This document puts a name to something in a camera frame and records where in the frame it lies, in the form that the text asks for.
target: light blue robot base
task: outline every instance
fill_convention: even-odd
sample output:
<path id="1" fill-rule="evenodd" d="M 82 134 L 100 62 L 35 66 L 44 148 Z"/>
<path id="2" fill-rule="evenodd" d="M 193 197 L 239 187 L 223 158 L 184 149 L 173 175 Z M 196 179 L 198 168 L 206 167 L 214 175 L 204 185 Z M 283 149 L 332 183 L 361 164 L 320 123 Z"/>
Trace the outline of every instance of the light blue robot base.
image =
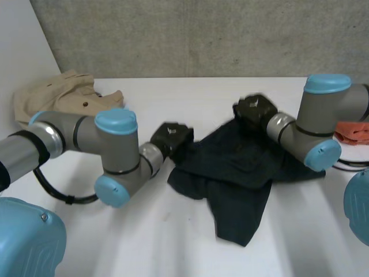
<path id="1" fill-rule="evenodd" d="M 60 217 L 19 199 L 0 198 L 1 277 L 54 277 L 65 248 Z"/>

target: white tabletop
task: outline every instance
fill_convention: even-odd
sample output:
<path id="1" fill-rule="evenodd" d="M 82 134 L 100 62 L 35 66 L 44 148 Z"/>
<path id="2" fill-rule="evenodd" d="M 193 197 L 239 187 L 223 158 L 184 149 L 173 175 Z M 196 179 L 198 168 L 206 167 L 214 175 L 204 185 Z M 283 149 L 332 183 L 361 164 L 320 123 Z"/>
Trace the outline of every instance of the white tabletop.
<path id="1" fill-rule="evenodd" d="M 140 143 L 164 121 L 177 121 L 202 139 L 232 118 L 232 105 L 263 92 L 297 116 L 305 78 L 101 79 L 98 92 L 120 89 L 136 112 Z M 343 146 L 343 157 L 365 159 L 367 147 Z M 167 160 L 121 209 L 101 202 L 68 206 L 47 195 L 32 174 L 14 183 L 12 196 L 56 212 L 67 228 L 67 249 L 56 277 L 121 276 L 368 276 L 369 247 L 352 233 L 343 193 L 353 174 L 331 169 L 325 179 L 277 184 L 261 225 L 245 247 L 216 238 L 206 200 L 177 194 L 166 180 Z M 98 156 L 67 152 L 42 167 L 60 191 L 93 193 L 103 173 Z"/>

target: gray wall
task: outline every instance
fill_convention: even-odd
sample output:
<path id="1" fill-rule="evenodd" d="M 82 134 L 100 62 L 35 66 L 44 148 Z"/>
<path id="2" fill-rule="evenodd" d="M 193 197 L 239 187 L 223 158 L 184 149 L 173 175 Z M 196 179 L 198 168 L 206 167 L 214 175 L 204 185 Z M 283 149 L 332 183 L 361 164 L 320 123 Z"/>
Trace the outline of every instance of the gray wall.
<path id="1" fill-rule="evenodd" d="M 31 0 L 62 71 L 369 81 L 368 0 Z"/>

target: black band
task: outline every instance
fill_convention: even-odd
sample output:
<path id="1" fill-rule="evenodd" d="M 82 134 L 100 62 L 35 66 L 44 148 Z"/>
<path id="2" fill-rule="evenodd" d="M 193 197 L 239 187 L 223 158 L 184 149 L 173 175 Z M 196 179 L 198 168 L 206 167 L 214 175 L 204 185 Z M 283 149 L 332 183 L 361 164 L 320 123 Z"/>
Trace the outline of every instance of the black band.
<path id="1" fill-rule="evenodd" d="M 0 162 L 0 192 L 7 189 L 10 186 L 10 175 L 6 167 Z"/>
<path id="2" fill-rule="evenodd" d="M 284 130 L 292 123 L 295 123 L 296 121 L 293 120 L 293 121 L 290 121 L 289 123 L 287 123 L 283 128 L 282 130 L 279 132 L 279 135 L 278 135 L 278 144 L 281 144 L 281 138 L 282 138 L 282 134 L 284 132 Z"/>
<path id="3" fill-rule="evenodd" d="M 68 195 L 67 198 L 65 199 L 65 204 L 72 205 L 75 199 L 76 198 L 73 195 Z"/>
<path id="4" fill-rule="evenodd" d="M 136 169 L 139 168 L 139 166 L 140 166 L 140 162 L 138 162 L 138 164 L 135 165 L 132 169 L 126 170 L 126 171 L 123 171 L 123 172 L 110 171 L 110 170 L 107 170 L 105 168 L 104 168 L 104 171 L 107 174 L 110 174 L 110 175 L 125 175 L 125 174 L 128 174 L 128 173 L 134 172 Z"/>
<path id="5" fill-rule="evenodd" d="M 17 133 L 11 134 L 9 137 L 11 136 L 24 137 L 34 144 L 37 151 L 39 152 L 39 167 L 42 166 L 45 162 L 49 160 L 50 153 L 47 151 L 47 148 L 44 142 L 34 133 L 27 131 L 27 130 L 22 130 Z"/>
<path id="6" fill-rule="evenodd" d="M 364 115 L 360 118 L 359 121 L 364 121 L 369 115 L 369 85 L 363 84 L 363 86 L 367 89 L 367 92 L 368 92 L 368 106 L 367 106 L 367 109 L 366 109 Z"/>
<path id="7" fill-rule="evenodd" d="M 63 152 L 64 152 L 65 151 L 65 147 L 66 147 L 66 143 L 65 143 L 65 138 L 63 136 L 63 133 L 60 132 L 60 130 L 54 124 L 52 124 L 52 123 L 50 123 L 48 121 L 39 121 L 39 122 L 43 122 L 43 123 L 49 125 L 50 127 L 52 127 L 58 133 L 58 135 L 59 135 L 59 137 L 60 137 L 60 139 L 62 141 Z"/>
<path id="8" fill-rule="evenodd" d="M 334 132 L 331 133 L 312 133 L 309 131 L 306 131 L 304 129 L 302 129 L 301 127 L 298 127 L 296 124 L 296 129 L 303 134 L 307 134 L 308 136 L 312 136 L 312 137 L 333 137 Z"/>
<path id="9" fill-rule="evenodd" d="M 150 167 L 150 171 L 151 171 L 150 176 L 152 176 L 152 174 L 154 173 L 154 169 L 152 168 L 151 162 L 144 155 L 140 154 L 140 156 L 148 163 L 148 166 Z"/>
<path id="10" fill-rule="evenodd" d="M 77 140 L 77 135 L 78 135 L 78 128 L 80 127 L 80 125 L 81 125 L 81 123 L 82 123 L 82 121 L 83 121 L 83 119 L 85 119 L 87 116 L 85 115 L 85 116 L 83 116 L 83 117 L 81 117 L 78 121 L 77 121 L 77 123 L 76 123 L 76 125 L 75 125 L 75 127 L 74 127 L 74 130 L 73 130 L 73 145 L 74 145 L 74 147 L 78 150 L 78 151 L 80 151 L 80 152 L 82 152 L 82 150 L 80 149 L 80 147 L 78 146 L 78 140 Z"/>

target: red cloth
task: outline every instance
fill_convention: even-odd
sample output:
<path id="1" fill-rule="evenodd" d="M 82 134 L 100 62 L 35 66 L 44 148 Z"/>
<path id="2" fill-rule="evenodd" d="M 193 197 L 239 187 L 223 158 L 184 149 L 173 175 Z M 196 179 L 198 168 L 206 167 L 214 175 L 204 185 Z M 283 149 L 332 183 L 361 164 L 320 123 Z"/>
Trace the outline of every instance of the red cloth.
<path id="1" fill-rule="evenodd" d="M 339 122 L 336 127 L 336 138 L 350 145 L 369 145 L 369 123 Z"/>

